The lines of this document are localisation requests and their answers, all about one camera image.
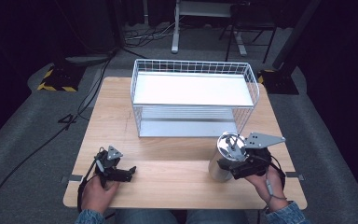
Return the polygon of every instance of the wooden table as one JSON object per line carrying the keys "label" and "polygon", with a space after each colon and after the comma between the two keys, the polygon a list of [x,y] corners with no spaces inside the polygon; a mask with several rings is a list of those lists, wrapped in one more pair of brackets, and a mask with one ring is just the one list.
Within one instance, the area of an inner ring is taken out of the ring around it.
{"label": "wooden table", "polygon": [[[213,180],[208,163],[216,148],[214,138],[139,138],[132,113],[131,79],[107,77],[103,81],[89,121],[73,175],[85,175],[100,147],[114,146],[124,156],[118,169],[137,166],[130,183],[122,183],[111,207],[171,209],[259,209],[265,203],[245,179],[225,183]],[[243,132],[282,136],[267,93],[260,85],[260,100]],[[268,148],[285,172],[295,168],[286,144]],[[70,181],[63,203],[76,207],[80,182]],[[286,178],[288,200],[307,206],[298,178]]]}

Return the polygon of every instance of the white shelf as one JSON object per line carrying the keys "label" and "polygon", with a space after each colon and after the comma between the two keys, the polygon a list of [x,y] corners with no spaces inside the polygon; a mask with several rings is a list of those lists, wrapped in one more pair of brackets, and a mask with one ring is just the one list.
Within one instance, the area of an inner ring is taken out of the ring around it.
{"label": "white shelf", "polygon": [[139,72],[135,105],[253,106],[243,75]]}

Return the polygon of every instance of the metal bracket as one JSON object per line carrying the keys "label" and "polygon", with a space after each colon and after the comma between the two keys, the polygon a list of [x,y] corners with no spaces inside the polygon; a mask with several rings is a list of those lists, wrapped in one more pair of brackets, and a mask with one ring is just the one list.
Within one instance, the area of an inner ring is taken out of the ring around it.
{"label": "metal bracket", "polygon": [[284,137],[277,137],[263,133],[251,133],[245,140],[246,148],[263,148],[284,142]]}
{"label": "metal bracket", "polygon": [[109,161],[112,161],[112,160],[117,159],[117,158],[122,157],[122,156],[123,156],[123,154],[121,152],[119,152],[114,147],[109,146],[109,148],[107,150],[107,159]]}

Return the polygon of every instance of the cable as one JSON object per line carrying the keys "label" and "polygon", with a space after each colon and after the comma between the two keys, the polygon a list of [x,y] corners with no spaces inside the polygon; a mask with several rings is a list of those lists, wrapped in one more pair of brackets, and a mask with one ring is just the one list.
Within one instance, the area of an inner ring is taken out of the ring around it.
{"label": "cable", "polygon": [[111,49],[111,50],[108,50],[108,51],[99,51],[99,50],[96,50],[96,49],[103,49],[103,48],[91,48],[89,47],[83,40],[82,38],[80,38],[80,36],[77,34],[77,32],[75,31],[75,28],[73,27],[73,25],[71,24],[71,22],[69,21],[68,17],[65,15],[62,7],[60,6],[60,4],[57,2],[57,0],[54,0],[57,8],[59,9],[59,11],[61,12],[61,14],[63,15],[63,17],[65,18],[65,21],[66,23],[68,24],[69,28],[71,29],[72,33],[75,35],[76,39],[86,48],[86,49],[89,49],[90,51],[92,52],[95,52],[95,53],[102,53],[102,54],[105,54],[105,53],[108,53],[110,54],[112,51],[115,50],[115,48]]}
{"label": "cable", "polygon": [[[84,110],[86,110],[86,108],[91,104],[92,100],[94,99],[94,97],[97,95],[98,89],[100,89],[101,84],[102,84],[102,80],[103,80],[103,75],[105,73],[106,67],[108,64],[110,64],[110,62],[112,61],[113,57],[109,58],[109,60],[107,62],[105,62],[105,64],[103,65],[103,67],[101,68],[101,74],[100,77],[98,78],[98,80],[94,83],[94,85],[92,86],[91,90],[89,91],[89,93],[87,94],[87,96],[83,99],[83,101],[80,103],[79,108],[77,109],[77,114],[79,117],[81,117],[82,119],[86,119],[83,116],[81,116],[81,114],[83,113]],[[80,107],[84,104],[84,102],[86,101],[86,99],[90,96],[91,92],[93,91],[93,89],[95,88],[95,86],[97,86],[97,89],[95,90],[94,94],[92,95],[91,99],[89,100],[89,102],[83,107],[83,109],[80,110]]]}
{"label": "cable", "polygon": [[8,174],[5,179],[0,184],[0,189],[4,186],[4,184],[7,182],[7,180],[26,162],[28,159],[30,159],[36,152],[38,152],[40,149],[45,147],[48,143],[50,143],[54,138],[56,138],[60,133],[62,133],[69,125],[71,125],[75,120],[77,119],[77,116],[72,119],[70,122],[68,122],[63,128],[61,128],[57,133],[55,133],[52,137],[49,138],[47,142],[45,142],[42,146],[37,148],[34,152],[32,152],[29,156],[27,156],[22,162],[20,162],[11,172]]}
{"label": "cable", "polygon": [[[102,69],[102,76],[106,70],[107,65],[111,62],[112,58],[114,56],[111,56],[109,58],[109,60],[103,65],[103,69]],[[77,115],[74,117],[74,119],[70,120],[63,128],[61,128],[58,132],[56,132],[53,136],[51,136],[49,138],[48,141],[46,141],[44,144],[42,144],[42,146],[40,146],[39,148],[37,148],[35,151],[33,151],[30,155],[28,155],[24,160],[22,160],[5,178],[4,180],[1,182],[0,184],[0,189],[4,186],[4,184],[7,182],[7,180],[26,162],[28,161],[31,157],[33,157],[34,154],[36,154],[38,151],[40,151],[43,147],[45,147],[48,143],[50,143],[52,140],[54,140],[60,133],[62,133],[64,130],[66,130],[72,123],[74,123],[77,118],[79,118],[81,116],[81,114],[86,110],[87,106],[91,103],[92,99],[95,97],[96,92],[94,92],[94,95],[92,96],[91,100],[86,104],[86,106],[81,109],[79,111],[79,108],[77,110]]]}

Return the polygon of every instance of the wrist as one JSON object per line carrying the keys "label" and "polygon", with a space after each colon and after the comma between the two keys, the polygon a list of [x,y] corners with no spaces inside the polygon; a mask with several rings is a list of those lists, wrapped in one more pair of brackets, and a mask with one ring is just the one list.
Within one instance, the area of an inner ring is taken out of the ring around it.
{"label": "wrist", "polygon": [[286,199],[281,199],[271,196],[271,200],[268,203],[268,210],[270,212],[275,212],[283,209],[287,205],[289,205],[289,202],[287,202]]}

